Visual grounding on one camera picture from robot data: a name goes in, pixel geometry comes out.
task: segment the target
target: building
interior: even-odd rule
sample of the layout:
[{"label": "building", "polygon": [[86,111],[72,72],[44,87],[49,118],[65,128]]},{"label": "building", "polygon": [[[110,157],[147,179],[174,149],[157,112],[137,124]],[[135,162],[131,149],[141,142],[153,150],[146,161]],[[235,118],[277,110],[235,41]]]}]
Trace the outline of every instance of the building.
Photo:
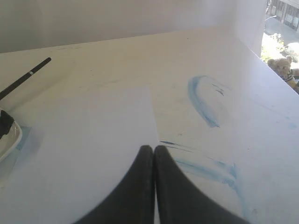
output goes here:
[{"label": "building", "polygon": [[299,33],[299,0],[272,0],[268,15]]}]

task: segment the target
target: teddy bear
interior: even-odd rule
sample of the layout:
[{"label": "teddy bear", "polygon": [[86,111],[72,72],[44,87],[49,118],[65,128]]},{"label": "teddy bear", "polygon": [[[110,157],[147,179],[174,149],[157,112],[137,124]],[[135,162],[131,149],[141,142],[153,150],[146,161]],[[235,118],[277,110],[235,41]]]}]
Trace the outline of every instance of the teddy bear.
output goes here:
[{"label": "teddy bear", "polygon": [[299,83],[296,83],[294,78],[294,76],[299,76],[299,69],[291,69],[291,63],[291,56],[269,59],[267,62],[268,66],[299,94]]}]

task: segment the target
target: paintbrush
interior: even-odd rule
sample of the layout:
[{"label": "paintbrush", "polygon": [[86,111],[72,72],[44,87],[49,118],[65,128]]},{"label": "paintbrush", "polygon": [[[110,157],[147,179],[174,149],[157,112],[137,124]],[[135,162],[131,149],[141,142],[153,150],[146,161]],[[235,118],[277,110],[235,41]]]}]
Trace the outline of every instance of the paintbrush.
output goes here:
[{"label": "paintbrush", "polygon": [[48,57],[47,59],[45,59],[44,61],[39,63],[37,66],[35,66],[33,69],[31,69],[29,72],[27,72],[25,75],[23,75],[21,78],[19,78],[14,83],[12,83],[10,86],[5,88],[2,92],[0,92],[0,100],[2,100],[9,93],[11,93],[13,90],[15,90],[19,85],[21,85],[23,82],[25,82],[27,79],[29,79],[33,74],[35,74],[37,71],[39,71],[43,66],[45,66],[50,61],[51,61],[51,58]]}]

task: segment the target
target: white table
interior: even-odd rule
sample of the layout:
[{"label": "white table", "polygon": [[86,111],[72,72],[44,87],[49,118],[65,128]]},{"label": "white table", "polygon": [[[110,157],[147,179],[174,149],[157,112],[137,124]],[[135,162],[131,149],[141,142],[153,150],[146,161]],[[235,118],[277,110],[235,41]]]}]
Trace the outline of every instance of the white table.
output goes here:
[{"label": "white table", "polygon": [[196,186],[253,224],[298,223],[299,97],[225,29],[0,54],[0,88],[49,56],[1,101],[21,125],[50,101],[147,85],[160,140]]}]

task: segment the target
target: sheet of paper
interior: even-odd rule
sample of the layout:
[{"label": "sheet of paper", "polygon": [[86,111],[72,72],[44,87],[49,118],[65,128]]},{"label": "sheet of paper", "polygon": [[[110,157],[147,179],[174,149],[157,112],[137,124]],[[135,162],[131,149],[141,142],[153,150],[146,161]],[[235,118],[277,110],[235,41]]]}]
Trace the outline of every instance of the sheet of paper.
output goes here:
[{"label": "sheet of paper", "polygon": [[115,188],[145,144],[158,145],[146,88],[59,102],[31,130],[0,200],[1,223],[73,223]]}]

